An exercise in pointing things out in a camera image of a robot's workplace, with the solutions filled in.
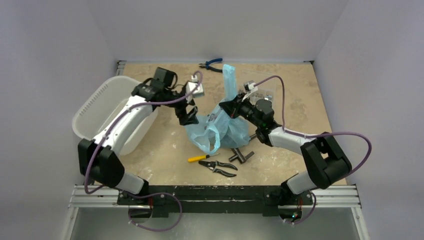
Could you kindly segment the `aluminium extrusion rail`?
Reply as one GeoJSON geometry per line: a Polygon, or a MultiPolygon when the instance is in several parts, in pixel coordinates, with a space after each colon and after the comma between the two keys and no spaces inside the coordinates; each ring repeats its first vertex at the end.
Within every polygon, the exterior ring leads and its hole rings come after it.
{"type": "MultiPolygon", "coordinates": [[[[137,81],[140,81],[153,68],[154,64],[150,63],[133,63],[125,60],[120,60],[117,64],[115,76],[127,76],[137,81]]],[[[159,122],[165,119],[164,113],[155,111],[151,116],[146,118],[128,138],[124,144],[121,159],[134,160],[139,162],[142,160],[141,151],[144,149],[144,144],[149,141],[154,133],[159,129],[159,122]]],[[[178,186],[175,180],[165,182],[162,186],[178,186]]],[[[182,186],[194,186],[188,183],[182,186]]],[[[248,186],[246,182],[242,182],[239,186],[248,186]]],[[[260,186],[275,186],[275,183],[270,180],[263,180],[260,186]]],[[[87,194],[83,185],[78,185],[74,188],[70,207],[72,208],[107,208],[107,207],[122,207],[130,208],[126,205],[118,205],[118,194],[120,191],[109,187],[103,187],[92,194],[87,194]]],[[[358,190],[354,185],[337,184],[330,186],[327,189],[317,189],[311,192],[313,205],[305,207],[306,209],[316,208],[352,208],[359,209],[361,201],[358,190]]],[[[137,206],[135,208],[145,208],[145,206],[137,206]]]]}

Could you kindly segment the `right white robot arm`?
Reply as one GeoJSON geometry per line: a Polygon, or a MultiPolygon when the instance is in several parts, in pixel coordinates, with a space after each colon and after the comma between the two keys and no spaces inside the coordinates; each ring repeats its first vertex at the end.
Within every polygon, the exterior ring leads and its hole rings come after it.
{"type": "Polygon", "coordinates": [[[256,126],[256,137],[267,146],[282,148],[303,157],[306,170],[281,184],[280,196],[288,204],[294,203],[304,192],[326,189],[352,170],[344,151],[329,133],[318,136],[290,131],[274,119],[272,102],[259,99],[252,104],[244,94],[219,103],[232,119],[242,117],[256,126]]]}

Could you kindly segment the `light blue plastic bag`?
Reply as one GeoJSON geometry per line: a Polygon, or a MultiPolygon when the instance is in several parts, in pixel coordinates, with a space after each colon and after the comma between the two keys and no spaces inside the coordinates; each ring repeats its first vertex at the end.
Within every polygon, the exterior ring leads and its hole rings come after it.
{"type": "Polygon", "coordinates": [[[233,149],[249,143],[249,124],[241,117],[230,118],[219,103],[230,101],[237,95],[236,68],[229,64],[222,67],[222,80],[212,86],[212,82],[203,82],[206,100],[213,109],[209,114],[198,114],[198,124],[184,127],[189,141],[206,154],[213,154],[220,148],[233,149]]]}

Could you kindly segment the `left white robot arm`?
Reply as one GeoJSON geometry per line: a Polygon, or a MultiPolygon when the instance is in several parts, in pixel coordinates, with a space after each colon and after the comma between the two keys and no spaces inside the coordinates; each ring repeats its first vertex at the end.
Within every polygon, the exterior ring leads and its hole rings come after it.
{"type": "Polygon", "coordinates": [[[119,154],[136,128],[160,106],[173,108],[181,126],[198,124],[194,99],[204,95],[203,73],[195,71],[180,91],[175,90],[177,82],[174,71],[157,67],[153,77],[134,87],[127,105],[104,130],[80,140],[77,152],[86,194],[108,187],[127,192],[138,205],[148,201],[149,182],[125,170],[119,154]]]}

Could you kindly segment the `white plastic basin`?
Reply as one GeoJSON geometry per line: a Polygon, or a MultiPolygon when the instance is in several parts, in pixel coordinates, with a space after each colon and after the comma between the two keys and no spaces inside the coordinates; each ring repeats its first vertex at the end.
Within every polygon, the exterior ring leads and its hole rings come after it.
{"type": "Polygon", "coordinates": [[[72,119],[72,129],[80,140],[92,140],[126,108],[131,92],[141,82],[128,76],[106,80],[89,97],[72,119]]]}

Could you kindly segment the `yellow handled screwdriver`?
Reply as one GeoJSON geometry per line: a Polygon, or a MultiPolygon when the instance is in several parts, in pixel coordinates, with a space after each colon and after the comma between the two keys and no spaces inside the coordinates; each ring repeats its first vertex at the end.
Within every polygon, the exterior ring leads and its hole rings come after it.
{"type": "Polygon", "coordinates": [[[206,160],[206,159],[208,159],[210,157],[213,157],[213,156],[216,156],[216,155],[218,155],[218,153],[215,153],[215,154],[206,154],[206,155],[199,155],[199,156],[188,158],[187,161],[189,163],[194,163],[194,162],[206,160]]]}

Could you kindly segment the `clear plastic screw box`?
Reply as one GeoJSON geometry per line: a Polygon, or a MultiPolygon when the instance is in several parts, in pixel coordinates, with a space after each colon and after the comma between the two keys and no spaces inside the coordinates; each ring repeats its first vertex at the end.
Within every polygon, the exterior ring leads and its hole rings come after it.
{"type": "MultiPolygon", "coordinates": [[[[244,83],[250,81],[258,83],[264,79],[271,77],[272,75],[273,74],[267,74],[264,72],[242,70],[240,77],[237,78],[237,93],[240,94],[246,92],[243,86],[244,83]]],[[[255,104],[260,99],[266,99],[272,102],[275,98],[277,83],[279,82],[280,81],[277,78],[273,78],[259,85],[258,90],[250,95],[250,102],[252,104],[255,104]]]]}

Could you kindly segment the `blue handled pliers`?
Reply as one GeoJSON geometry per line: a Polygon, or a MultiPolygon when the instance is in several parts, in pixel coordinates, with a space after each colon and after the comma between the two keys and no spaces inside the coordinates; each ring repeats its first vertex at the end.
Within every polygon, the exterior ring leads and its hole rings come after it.
{"type": "Polygon", "coordinates": [[[215,63],[222,63],[222,61],[223,61],[222,58],[215,58],[209,61],[205,61],[204,63],[199,63],[198,67],[215,72],[215,73],[222,73],[223,70],[221,68],[216,68],[213,66],[213,64],[215,63]]]}

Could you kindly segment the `black handled pliers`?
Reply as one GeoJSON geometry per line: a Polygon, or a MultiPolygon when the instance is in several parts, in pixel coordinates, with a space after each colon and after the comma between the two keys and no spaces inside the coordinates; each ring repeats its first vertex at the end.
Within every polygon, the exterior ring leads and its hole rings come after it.
{"type": "Polygon", "coordinates": [[[237,176],[237,174],[235,174],[235,173],[229,173],[229,172],[226,172],[226,171],[220,169],[220,167],[222,167],[222,168],[229,168],[229,169],[237,171],[238,168],[231,163],[224,163],[224,162],[219,162],[219,161],[200,160],[198,162],[198,164],[210,169],[213,173],[218,173],[218,174],[221,174],[221,175],[228,177],[228,178],[232,178],[232,177],[237,176]]]}

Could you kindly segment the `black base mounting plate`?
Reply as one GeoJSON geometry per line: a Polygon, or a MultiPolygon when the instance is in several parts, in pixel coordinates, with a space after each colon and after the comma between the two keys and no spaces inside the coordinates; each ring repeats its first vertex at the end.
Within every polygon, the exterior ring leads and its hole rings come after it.
{"type": "Polygon", "coordinates": [[[130,208],[147,207],[154,218],[170,213],[261,214],[288,216],[314,204],[310,191],[291,195],[279,185],[151,185],[150,196],[136,198],[118,194],[117,204],[130,208]]]}

